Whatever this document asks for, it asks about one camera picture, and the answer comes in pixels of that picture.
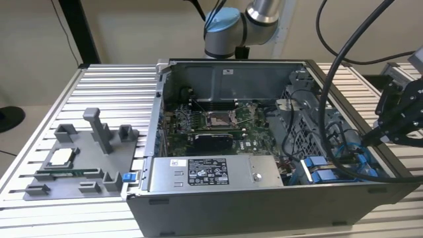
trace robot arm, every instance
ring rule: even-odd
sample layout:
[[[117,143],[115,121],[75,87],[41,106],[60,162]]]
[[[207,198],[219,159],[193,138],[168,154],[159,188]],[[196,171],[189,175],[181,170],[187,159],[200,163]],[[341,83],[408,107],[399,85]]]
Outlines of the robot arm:
[[[229,58],[236,47],[261,45],[271,39],[277,28],[280,2],[253,0],[244,13],[236,8],[221,8],[205,32],[204,52],[209,58]]]
[[[423,74],[423,47],[408,61]],[[404,88],[389,82],[383,89],[375,113],[379,119],[375,129],[363,136],[363,146],[389,142],[423,147],[423,138],[407,136],[423,128],[423,78],[409,82]]]

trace sticker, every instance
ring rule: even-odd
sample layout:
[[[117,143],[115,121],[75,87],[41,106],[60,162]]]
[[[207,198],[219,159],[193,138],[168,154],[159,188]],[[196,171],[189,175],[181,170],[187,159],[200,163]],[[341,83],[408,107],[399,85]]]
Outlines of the sticker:
[[[228,185],[225,159],[188,160],[188,184],[191,186]]]
[[[232,69],[224,69],[223,70],[223,75],[227,75],[227,74],[233,74],[233,70]]]
[[[185,167],[187,160],[171,160],[171,167]]]

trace aluminum extrusion table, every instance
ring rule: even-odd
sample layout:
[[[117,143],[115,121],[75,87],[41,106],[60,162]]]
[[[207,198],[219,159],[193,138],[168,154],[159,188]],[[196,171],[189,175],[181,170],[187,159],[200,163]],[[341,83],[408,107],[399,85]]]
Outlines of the aluminum extrusion table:
[[[331,64],[319,64],[327,73]],[[55,143],[53,130],[73,123],[88,130],[81,118],[87,107],[99,107],[111,129],[131,124],[140,131],[132,171],[143,166],[149,112],[156,86],[155,65],[91,65],[79,69],[0,180],[1,237],[141,237],[127,203],[120,197],[24,201],[29,176],[40,168]],[[333,84],[372,125],[380,93],[352,67],[340,66]],[[413,175],[423,175],[423,148],[391,145],[389,149]],[[419,237],[423,234],[423,186],[397,204],[379,206],[353,226],[304,229],[231,238],[275,237]]]

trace black cable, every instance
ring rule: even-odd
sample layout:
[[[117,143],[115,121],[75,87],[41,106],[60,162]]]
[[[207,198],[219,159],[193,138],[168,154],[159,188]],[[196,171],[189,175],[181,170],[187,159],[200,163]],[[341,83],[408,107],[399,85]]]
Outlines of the black cable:
[[[221,2],[219,2],[219,0],[217,0],[216,5],[213,6],[213,8],[211,10],[209,18],[207,19],[207,22],[204,24],[204,35],[203,35],[204,38],[205,38],[207,28],[208,28],[209,24],[212,23],[212,20],[213,20],[216,14],[221,10],[221,8],[223,8],[223,6],[225,4],[225,1],[227,0],[221,0]]]
[[[327,0],[323,0],[321,2],[321,5],[320,5],[320,8],[319,8],[319,11],[317,11],[317,16],[316,16],[316,32],[317,32],[317,37],[319,37],[319,40],[324,46],[324,48],[328,50],[328,52],[337,56],[337,53],[333,51],[333,49],[329,47],[329,45],[327,44],[327,42],[324,41],[323,39],[323,36],[321,36],[321,31],[320,31],[320,16],[321,16],[321,11],[323,11],[323,8],[324,8],[324,5],[327,3]],[[392,56],[388,56],[388,57],[384,57],[381,59],[375,59],[375,60],[371,60],[371,61],[355,61],[352,59],[348,59],[348,58],[343,58],[343,61],[348,62],[348,63],[353,63],[353,64],[359,64],[359,65],[369,65],[369,64],[375,64],[375,63],[380,63],[380,62],[384,62],[384,61],[388,61],[388,60],[392,60],[392,59],[396,59],[399,57],[403,57],[403,56],[409,56],[413,54],[413,51],[408,51],[408,52],[403,52],[400,54],[396,54],[396,55],[392,55]]]
[[[199,4],[199,1],[197,0],[184,0],[184,1],[188,1],[188,2],[192,3],[192,5],[196,8],[197,13],[199,13],[203,21],[205,21],[205,15],[204,15],[204,12],[203,12],[203,9],[201,9],[201,5]]]
[[[392,4],[393,0],[384,0],[383,3],[379,5],[376,10],[371,13],[368,18],[364,20],[353,34],[351,35],[345,45],[343,46],[339,55],[336,56],[333,63],[331,65],[329,72],[327,74],[327,78],[323,83],[323,89],[321,89],[321,95],[320,95],[320,101],[319,101],[319,132],[321,135],[325,134],[325,127],[324,127],[324,118],[325,118],[325,103],[328,100],[328,94],[331,89],[331,84],[333,80],[333,76],[336,73],[336,70],[339,68],[339,65],[343,61],[343,58],[345,57],[351,47],[353,46],[355,42],[357,41],[359,37],[361,36],[365,29],[369,27],[372,22],[376,20],[379,15],[383,13],[383,11],[388,8],[388,6]],[[349,175],[353,178],[364,179],[373,182],[388,182],[388,183],[411,183],[411,182],[421,182],[423,176],[409,177],[409,178],[381,178],[381,177],[373,177],[368,175],[359,174],[349,169],[344,167],[344,165],[339,162],[339,160],[335,158],[332,153],[332,146],[331,142],[325,139],[324,136],[321,136],[321,144],[324,146],[327,156],[332,160],[333,165],[339,169],[340,172]]]
[[[356,134],[359,135],[359,137],[363,136],[363,135],[361,135],[361,132],[360,132],[359,130],[356,130],[356,129],[352,129],[352,128],[344,129],[344,133],[345,133],[347,131],[351,131],[351,130],[356,132]]]
[[[289,116],[289,123],[288,123],[288,128],[285,130],[285,136],[283,138],[283,141],[281,141],[281,152],[284,153],[284,155],[293,161],[296,162],[300,162],[300,160],[297,158],[293,157],[292,154],[289,154],[285,150],[285,142],[288,140],[288,137],[289,137],[289,134],[291,134],[291,131],[292,131],[292,124],[293,124],[293,105],[292,105],[292,101],[289,100],[289,103],[291,103],[291,116]]]
[[[341,125],[341,123],[340,122],[337,122],[337,121],[333,121],[333,122],[331,122],[327,126],[325,126],[325,131],[328,131],[329,130],[329,128],[332,127],[332,126],[337,126],[337,129],[339,129],[339,134],[341,135],[341,139],[343,139],[343,145],[344,145],[344,147],[347,147],[348,148],[348,145],[347,145],[347,138],[345,138],[345,134],[344,134],[344,129],[343,129],[343,125]]]
[[[52,2],[52,6],[53,6],[53,9],[55,9],[55,13],[56,13],[56,17],[57,17],[61,29],[63,29],[63,31],[65,33],[65,36],[67,36],[68,46],[69,46],[69,49],[71,49],[71,53],[73,55],[73,59],[75,59],[75,62],[76,62],[76,67],[79,67],[79,62],[77,62],[77,59],[76,59],[76,56],[75,56],[75,53],[73,53],[73,50],[72,50],[72,46],[71,46],[69,36],[68,36],[67,30],[65,30],[65,27],[64,27],[64,25],[63,25],[63,23],[60,21],[60,17],[59,17],[59,13],[57,13],[57,10],[56,10],[56,6],[55,6],[55,3],[53,3],[53,0],[51,0],[51,2]]]
[[[10,155],[10,156],[17,156],[17,155],[14,155],[13,153],[9,153],[9,152],[6,152],[6,151],[4,151],[4,150],[0,150],[0,153],[5,153],[5,154],[8,154],[8,155]]]

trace white wall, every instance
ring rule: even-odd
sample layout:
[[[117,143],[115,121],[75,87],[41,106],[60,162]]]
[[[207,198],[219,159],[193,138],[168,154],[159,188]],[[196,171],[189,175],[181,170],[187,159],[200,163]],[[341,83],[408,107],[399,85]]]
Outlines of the white wall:
[[[251,0],[225,6],[245,9]],[[181,0],[83,0],[101,60],[108,63],[155,63],[160,58],[201,58],[204,22]],[[201,0],[209,11],[213,0]],[[256,46],[251,56],[268,58],[272,45]]]
[[[81,2],[103,63],[155,63],[159,58],[203,57],[203,22],[187,1]],[[227,6],[244,9],[248,2],[228,0]],[[213,3],[200,0],[207,11]],[[379,3],[380,0],[328,1],[321,29],[336,50]],[[317,62],[333,59],[313,29],[319,4],[319,0],[297,0],[281,58]],[[76,70],[51,2],[0,0],[0,6],[0,102],[51,104]],[[420,9],[423,0],[396,1],[363,35],[351,58],[372,60],[415,49],[423,39]],[[252,47],[251,58],[269,58],[272,49],[273,44]],[[380,69],[381,66],[359,67],[364,73],[379,73]]]
[[[315,31],[315,19],[320,0],[297,0],[281,58],[313,59],[331,62],[333,56],[323,48]],[[320,21],[320,29],[328,45],[339,51],[352,32],[368,17],[381,0],[328,0]],[[397,0],[369,26],[348,58],[375,60],[413,51],[423,45],[423,0]],[[407,57],[396,60],[405,62]],[[379,74],[385,62],[369,66],[353,66],[361,74]]]
[[[12,105],[52,104],[76,63],[51,2],[0,0],[0,6],[0,98]]]

